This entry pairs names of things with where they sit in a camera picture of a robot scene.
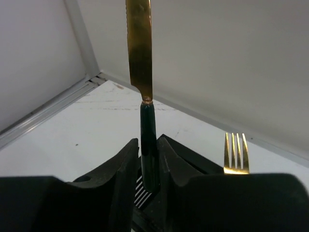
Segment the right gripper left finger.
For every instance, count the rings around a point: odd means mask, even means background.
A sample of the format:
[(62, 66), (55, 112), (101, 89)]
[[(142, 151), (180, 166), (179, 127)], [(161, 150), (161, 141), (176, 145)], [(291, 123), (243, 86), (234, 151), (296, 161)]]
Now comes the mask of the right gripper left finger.
[(131, 139), (115, 156), (70, 182), (78, 189), (78, 230), (129, 232), (138, 173), (138, 139)]

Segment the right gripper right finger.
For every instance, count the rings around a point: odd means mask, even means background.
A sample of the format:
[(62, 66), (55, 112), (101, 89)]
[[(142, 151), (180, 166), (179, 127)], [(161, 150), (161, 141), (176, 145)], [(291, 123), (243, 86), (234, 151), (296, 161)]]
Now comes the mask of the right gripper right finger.
[(205, 184), (195, 178), (199, 172), (173, 150), (166, 138), (157, 140), (159, 152), (160, 192), (163, 230), (165, 232), (198, 232), (205, 230), (202, 217), (206, 215), (203, 194)]

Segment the gold fork green handle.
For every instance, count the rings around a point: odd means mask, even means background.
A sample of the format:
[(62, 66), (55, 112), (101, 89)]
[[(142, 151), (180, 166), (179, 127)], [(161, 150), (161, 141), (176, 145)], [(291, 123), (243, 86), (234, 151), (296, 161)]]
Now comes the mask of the gold fork green handle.
[(249, 174), (248, 145), (245, 134), (225, 133), (224, 174)]

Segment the gold knife green handle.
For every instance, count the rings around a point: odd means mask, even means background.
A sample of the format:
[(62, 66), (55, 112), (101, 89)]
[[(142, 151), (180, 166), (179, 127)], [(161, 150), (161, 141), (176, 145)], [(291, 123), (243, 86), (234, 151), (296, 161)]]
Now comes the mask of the gold knife green handle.
[(153, 103), (152, 20), (149, 0), (126, 1), (127, 48), (130, 83), (141, 94), (140, 142), (144, 188), (159, 187), (156, 146), (155, 107)]

